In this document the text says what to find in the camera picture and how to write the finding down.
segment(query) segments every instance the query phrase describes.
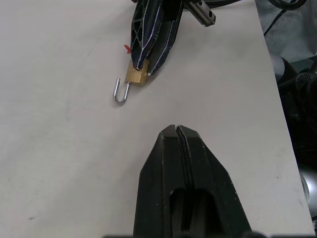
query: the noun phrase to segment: white tabletop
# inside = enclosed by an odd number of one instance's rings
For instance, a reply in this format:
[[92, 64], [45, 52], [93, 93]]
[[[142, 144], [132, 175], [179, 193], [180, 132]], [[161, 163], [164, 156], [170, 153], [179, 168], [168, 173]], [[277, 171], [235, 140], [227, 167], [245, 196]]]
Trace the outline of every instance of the white tabletop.
[[252, 229], [313, 234], [253, 0], [184, 12], [166, 64], [127, 103], [129, 0], [1, 0], [0, 237], [132, 234], [139, 172], [161, 130], [198, 131]]

